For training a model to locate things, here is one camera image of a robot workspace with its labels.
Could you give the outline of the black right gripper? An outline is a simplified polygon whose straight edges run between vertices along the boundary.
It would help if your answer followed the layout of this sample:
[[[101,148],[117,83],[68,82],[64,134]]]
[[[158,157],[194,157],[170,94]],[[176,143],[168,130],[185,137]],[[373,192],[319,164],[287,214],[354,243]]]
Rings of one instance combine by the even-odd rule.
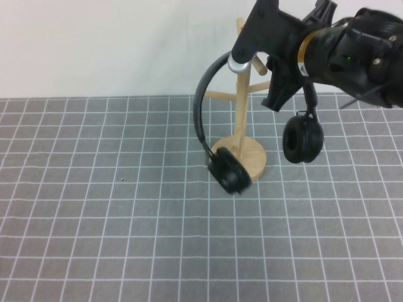
[[[232,61],[241,65],[257,52],[268,55],[266,67],[271,71],[268,95],[261,105],[279,112],[302,88],[303,74],[298,51],[309,34],[307,18],[298,19],[279,9],[278,1],[256,1],[231,51]]]

